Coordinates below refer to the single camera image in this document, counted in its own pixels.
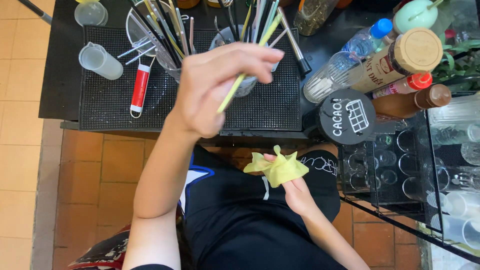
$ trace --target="black rubber mat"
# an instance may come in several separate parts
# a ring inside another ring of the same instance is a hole
[[[270,42],[282,31],[276,30]],[[198,52],[205,52],[216,32],[196,30],[194,45]],[[84,42],[102,45],[116,57],[129,50],[131,45],[125,29],[98,26],[84,27]],[[282,130],[301,131],[300,78],[295,55],[283,37],[275,48],[285,51],[273,82],[257,83],[251,93],[235,98],[226,111],[224,130]],[[135,56],[132,53],[119,61],[124,64]],[[142,57],[142,64],[150,65],[152,58]],[[107,80],[96,73],[83,70],[80,103],[80,130],[160,130],[167,114],[175,104],[178,84],[155,62],[148,82],[144,109],[140,118],[130,115],[130,102],[138,62],[123,67],[123,75],[117,80]]]

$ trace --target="fine mesh strainer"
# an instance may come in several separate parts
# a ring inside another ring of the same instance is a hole
[[[156,1],[150,1],[150,0],[147,0],[147,1],[151,4],[154,4],[155,8],[160,12],[160,9],[158,8],[158,6],[156,4]],[[170,15],[170,17],[172,17],[172,11],[171,11],[172,9],[170,8],[170,6],[163,1],[160,1],[160,3],[162,3],[162,7],[165,10],[165,12],[168,13]],[[143,16],[146,17],[147,15],[150,15],[150,13],[147,9],[147,6],[145,6],[145,3],[143,1],[140,1],[140,2],[136,3],[135,6],[138,8],[138,10],[140,11],[140,13]],[[143,23],[143,21],[137,16],[137,14],[133,11],[133,9],[130,9],[130,11],[128,12],[128,15],[127,15],[127,21],[125,23],[125,28],[127,29],[128,40],[132,44],[132,47],[135,48],[138,45],[147,42],[148,38],[145,36],[143,31],[140,29],[140,27],[135,23],[135,21],[133,21],[132,16],[135,16],[137,18],[137,20],[142,24],[143,27],[145,27],[146,29],[148,29],[148,28]],[[176,24],[174,24],[174,28],[175,28],[175,32],[180,33],[180,30],[177,28]],[[139,47],[137,51],[139,53],[142,53],[142,52],[145,52],[146,50],[150,49],[151,47],[152,47],[152,44],[147,43],[147,44]],[[154,57],[155,56],[155,51],[151,50],[150,52],[146,53],[146,56]]]

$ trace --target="orange floor tile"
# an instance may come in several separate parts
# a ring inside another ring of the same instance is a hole
[[[154,140],[78,131],[64,133],[54,270],[65,269],[91,245],[129,223],[136,183],[154,145]],[[252,151],[272,153],[271,149],[257,148],[207,149],[239,169],[251,162]],[[403,222],[415,226],[412,220]],[[415,236],[348,203],[342,202],[333,225],[373,270],[420,267]]]

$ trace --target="red handle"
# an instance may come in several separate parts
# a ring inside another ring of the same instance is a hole
[[[137,70],[137,77],[135,79],[135,88],[133,88],[133,96],[130,110],[142,112],[149,75],[150,67],[139,64]]]

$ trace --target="brown bottle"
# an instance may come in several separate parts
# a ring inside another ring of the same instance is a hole
[[[447,105],[452,93],[444,85],[433,85],[429,88],[409,94],[392,94],[372,100],[377,114],[377,122],[397,121],[415,116],[421,110]]]

